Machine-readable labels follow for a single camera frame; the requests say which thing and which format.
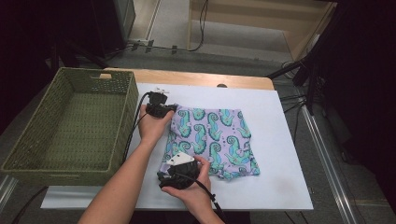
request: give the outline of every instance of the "human arm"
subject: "human arm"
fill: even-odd
[[[208,175],[210,162],[200,156],[195,156],[194,158],[202,164],[197,180],[210,191],[211,184]],[[212,204],[207,193],[196,183],[193,183],[186,189],[163,187],[162,191],[179,198],[201,224],[224,223],[213,211]]]
[[[79,223],[129,223],[142,187],[149,156],[174,112],[168,112],[163,119],[155,119],[145,114],[146,106],[142,105],[140,144],[95,196]]]

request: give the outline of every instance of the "wicker basket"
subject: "wicker basket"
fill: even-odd
[[[61,68],[2,172],[37,185],[104,185],[122,164],[137,98],[131,72]]]

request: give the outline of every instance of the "white board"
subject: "white board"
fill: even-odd
[[[313,205],[276,91],[226,89],[138,83],[141,97],[156,88],[169,91],[167,104],[241,109],[252,137],[259,176],[231,181],[211,176],[212,193],[224,210],[310,210]],[[184,204],[162,192],[157,178],[168,132],[154,148],[137,202],[142,210],[185,210]],[[135,130],[130,152],[140,141]],[[49,187],[42,208],[86,208],[100,187]]]

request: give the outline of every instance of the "folded cloth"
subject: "folded cloth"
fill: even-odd
[[[172,117],[160,172],[178,152],[210,161],[211,175],[229,179],[259,175],[250,148],[251,133],[240,109],[202,109],[178,105]]]

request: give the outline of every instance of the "seahorse print fabric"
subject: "seahorse print fabric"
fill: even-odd
[[[259,175],[250,148],[251,133],[240,109],[202,109],[178,105],[160,172],[178,152],[199,155],[210,161],[211,175],[221,179]]]

